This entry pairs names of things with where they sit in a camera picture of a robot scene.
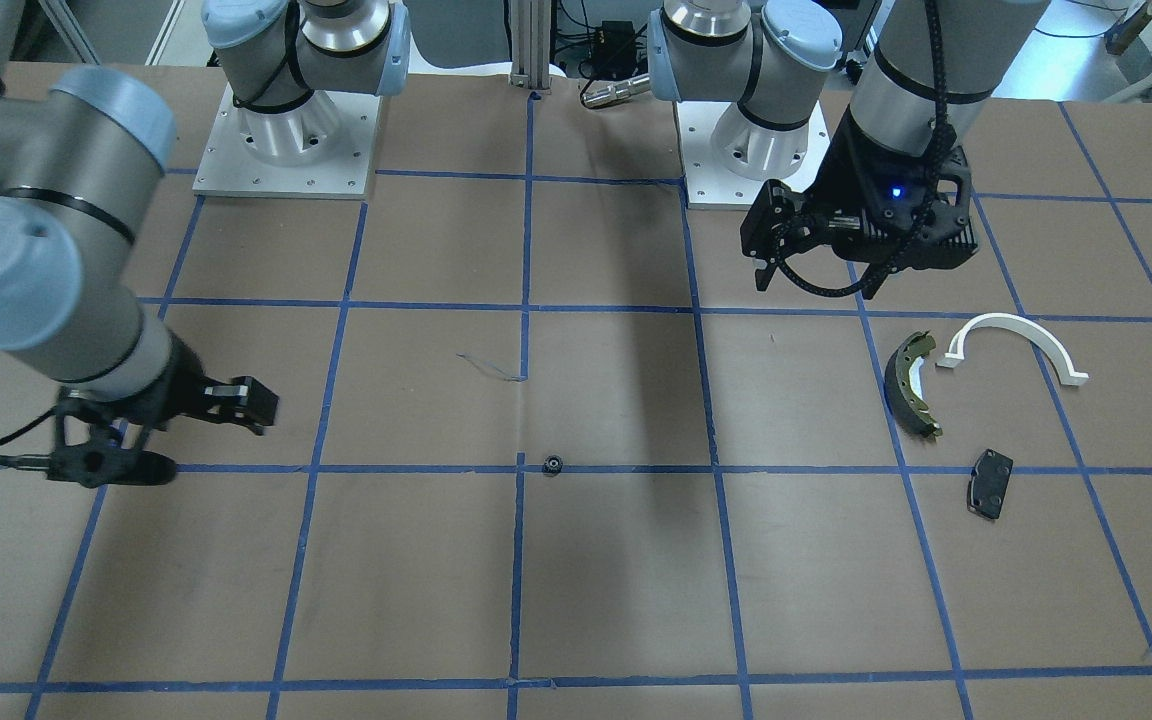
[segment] white mounting plate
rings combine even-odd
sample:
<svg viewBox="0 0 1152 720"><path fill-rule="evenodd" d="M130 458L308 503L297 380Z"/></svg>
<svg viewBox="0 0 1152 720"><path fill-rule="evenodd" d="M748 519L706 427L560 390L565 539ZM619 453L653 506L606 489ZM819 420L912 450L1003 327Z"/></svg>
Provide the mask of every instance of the white mounting plate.
<svg viewBox="0 0 1152 720"><path fill-rule="evenodd" d="M342 114L349 137L321 162L283 168L257 159L238 132L233 91L225 86L207 146L194 179L196 195L220 197L308 197L319 200L365 200L376 150L380 99L374 94L328 92Z"/></svg>
<svg viewBox="0 0 1152 720"><path fill-rule="evenodd" d="M687 206L696 210L745 210L758 196L761 181L751 181L728 170L714 156L708 137L718 119L732 103L677 103L679 145L682 168L687 175ZM803 192L814 181L824 152L829 149L820 104L808 120L810 138L803 162L787 179L781 179L791 190Z"/></svg>

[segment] white arch-shaped object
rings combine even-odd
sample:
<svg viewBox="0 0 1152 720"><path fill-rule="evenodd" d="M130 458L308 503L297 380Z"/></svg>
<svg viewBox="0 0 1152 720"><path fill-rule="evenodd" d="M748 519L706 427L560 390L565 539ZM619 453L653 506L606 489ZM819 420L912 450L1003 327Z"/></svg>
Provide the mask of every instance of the white arch-shaped object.
<svg viewBox="0 0 1152 720"><path fill-rule="evenodd" d="M950 347L945 351L945 356L935 362L937 365L941 367L956 367L961 361L968 359L968 333L977 328L1010 331L1037 344L1039 350L1043 350L1043 354L1047 355L1047 359L1052 361L1052 366L1055 366L1062 386L1081 386L1081 384L1091 379L1091 376L1087 373L1079 373L1078 370L1074 369L1074 361L1070 359L1069 351L1056 340L1056 336L1047 332L1047 328L1044 328L1038 323L1033 323L1033 320L1021 318L1018 314L1008 313L977 314L975 318L968 320L968 324L963 325L963 329L954 333Z"/></svg>

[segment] small black nut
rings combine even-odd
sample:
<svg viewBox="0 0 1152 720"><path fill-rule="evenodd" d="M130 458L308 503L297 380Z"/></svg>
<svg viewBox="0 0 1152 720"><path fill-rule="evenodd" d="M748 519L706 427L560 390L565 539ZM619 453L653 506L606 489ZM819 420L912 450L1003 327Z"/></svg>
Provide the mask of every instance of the small black nut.
<svg viewBox="0 0 1152 720"><path fill-rule="evenodd" d="M554 475L562 473L563 460L558 455L550 455L545 457L544 465L540 465L540 469L545 473L545 477L553 478Z"/></svg>

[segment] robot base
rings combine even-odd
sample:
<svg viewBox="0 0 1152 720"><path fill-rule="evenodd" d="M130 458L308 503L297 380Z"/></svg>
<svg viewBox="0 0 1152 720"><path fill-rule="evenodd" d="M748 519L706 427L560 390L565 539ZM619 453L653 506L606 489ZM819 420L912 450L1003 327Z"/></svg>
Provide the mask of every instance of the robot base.
<svg viewBox="0 0 1152 720"><path fill-rule="evenodd" d="M196 195L220 197L306 197L319 200L365 200L376 154L380 99L373 94L328 92L342 115L348 137L321 162L276 167L244 147L233 91L227 86L211 126L207 149L194 179Z"/></svg>
<svg viewBox="0 0 1152 720"><path fill-rule="evenodd" d="M728 170L710 146L718 119L732 103L677 103L679 145L682 150L682 168L687 176L687 206L696 210L749 210L750 202L758 197L763 181L737 176ZM820 161L829 149L820 104L812 109L808 122L810 141L799 167L794 174L781 179L796 192L803 192L812 184Z"/></svg>

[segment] floor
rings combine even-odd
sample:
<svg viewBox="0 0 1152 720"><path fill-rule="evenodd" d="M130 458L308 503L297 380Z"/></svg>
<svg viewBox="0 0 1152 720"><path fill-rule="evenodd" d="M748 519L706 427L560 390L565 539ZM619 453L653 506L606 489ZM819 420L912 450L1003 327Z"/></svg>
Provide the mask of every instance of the floor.
<svg viewBox="0 0 1152 720"><path fill-rule="evenodd" d="M1152 719L1152 106L991 103L977 258L827 301L682 206L667 104L412 77L369 204L203 200L223 76L129 73L180 143L126 281L283 406L164 488L0 470L0 717ZM979 332L907 434L887 356L982 311L1091 382ZM51 393L0 355L0 434Z"/></svg>

